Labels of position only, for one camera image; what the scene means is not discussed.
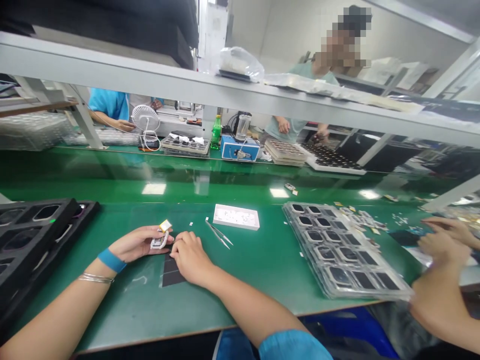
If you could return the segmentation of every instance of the tweezers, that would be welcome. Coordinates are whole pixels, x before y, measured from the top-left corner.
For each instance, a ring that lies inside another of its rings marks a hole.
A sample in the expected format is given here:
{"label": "tweezers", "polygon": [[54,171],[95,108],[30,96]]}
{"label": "tweezers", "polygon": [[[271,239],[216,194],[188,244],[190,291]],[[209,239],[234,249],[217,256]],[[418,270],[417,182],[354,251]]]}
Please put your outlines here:
{"label": "tweezers", "polygon": [[218,240],[220,240],[221,243],[222,243],[223,245],[225,245],[227,249],[230,250],[229,246],[225,243],[225,241],[222,240],[222,238],[224,238],[225,240],[227,240],[227,241],[233,246],[233,244],[232,244],[232,242],[229,240],[229,238],[226,237],[226,236],[224,235],[224,233],[221,232],[220,230],[218,230],[215,226],[213,226],[212,224],[210,224],[207,219],[205,219],[205,222],[206,222],[207,225],[210,227],[211,231],[212,231],[213,234],[216,236],[216,238],[217,238]]}

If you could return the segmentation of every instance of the hand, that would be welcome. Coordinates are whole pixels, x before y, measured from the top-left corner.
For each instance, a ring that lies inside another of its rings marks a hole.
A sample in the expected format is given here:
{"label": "hand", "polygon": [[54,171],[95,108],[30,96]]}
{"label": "hand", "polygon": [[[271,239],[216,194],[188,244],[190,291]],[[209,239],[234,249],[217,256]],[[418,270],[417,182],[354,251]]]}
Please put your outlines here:
{"label": "hand", "polygon": [[436,233],[445,232],[452,239],[455,239],[462,244],[474,249],[480,249],[480,240],[477,239],[470,232],[467,225],[460,220],[434,216],[423,219],[421,222],[431,227],[431,229]]}
{"label": "hand", "polygon": [[[131,263],[145,255],[165,254],[169,249],[150,249],[152,239],[161,238],[163,232],[158,232],[159,226],[142,226],[129,232],[115,241],[108,248],[117,258],[124,263]],[[168,236],[167,244],[173,243],[173,236]]]}
{"label": "hand", "polygon": [[278,121],[278,131],[282,134],[288,134],[290,131],[290,123],[284,117],[279,117],[276,119]]}
{"label": "hand", "polygon": [[136,128],[135,124],[126,120],[115,120],[115,122],[112,124],[112,127],[120,129],[122,131],[126,131],[128,133]]}
{"label": "hand", "polygon": [[314,143],[323,143],[326,144],[329,142],[330,131],[328,129],[318,130],[315,135],[313,135]]}
{"label": "hand", "polygon": [[202,247],[202,241],[193,231],[184,231],[175,238],[170,253],[174,258],[180,274],[189,283],[205,288],[212,272],[217,268],[209,259]]}
{"label": "hand", "polygon": [[151,107],[153,108],[153,110],[158,110],[160,108],[163,108],[164,105],[162,104],[162,102],[158,99],[155,99],[152,103],[151,103]]}
{"label": "hand", "polygon": [[472,250],[452,239],[446,232],[429,233],[418,241],[421,250],[430,255],[433,261],[447,259],[459,265],[465,265]]}

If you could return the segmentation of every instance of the silver bangle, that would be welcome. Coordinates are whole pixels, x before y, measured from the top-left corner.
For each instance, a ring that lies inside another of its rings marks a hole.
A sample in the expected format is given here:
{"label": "silver bangle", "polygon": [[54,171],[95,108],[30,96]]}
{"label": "silver bangle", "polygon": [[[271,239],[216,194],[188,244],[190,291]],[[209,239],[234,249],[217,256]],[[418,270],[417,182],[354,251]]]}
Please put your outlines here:
{"label": "silver bangle", "polygon": [[94,283],[102,283],[102,284],[111,284],[114,282],[114,279],[110,277],[98,276],[84,272],[82,275],[78,277],[78,280],[85,280],[91,281]]}

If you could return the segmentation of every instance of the white fan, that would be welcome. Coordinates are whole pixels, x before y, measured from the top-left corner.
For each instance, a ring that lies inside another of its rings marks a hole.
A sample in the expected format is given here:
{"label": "white fan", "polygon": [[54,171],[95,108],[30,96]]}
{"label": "white fan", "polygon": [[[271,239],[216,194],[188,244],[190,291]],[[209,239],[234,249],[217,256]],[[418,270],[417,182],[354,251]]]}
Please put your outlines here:
{"label": "white fan", "polygon": [[160,119],[155,110],[148,105],[137,105],[131,112],[131,120],[142,131],[140,137],[142,146],[150,151],[159,150],[160,148],[151,149],[147,145],[147,141],[158,141],[160,144],[159,137],[155,132],[160,126]]}

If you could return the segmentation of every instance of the bracelet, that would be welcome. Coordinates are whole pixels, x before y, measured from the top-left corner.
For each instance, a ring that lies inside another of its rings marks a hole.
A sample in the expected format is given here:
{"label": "bracelet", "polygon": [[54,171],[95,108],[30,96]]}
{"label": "bracelet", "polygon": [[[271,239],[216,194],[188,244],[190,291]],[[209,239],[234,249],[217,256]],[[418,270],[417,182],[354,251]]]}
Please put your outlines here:
{"label": "bracelet", "polygon": [[78,277],[78,280],[85,280],[85,281],[91,281],[94,283],[102,283],[102,284],[111,284],[115,281],[115,279],[112,279],[110,277],[93,275],[87,272],[84,272],[82,275],[80,275]]}
{"label": "bracelet", "polygon": [[102,263],[104,263],[117,274],[127,266],[127,264],[116,257],[108,247],[98,254],[98,258]]}

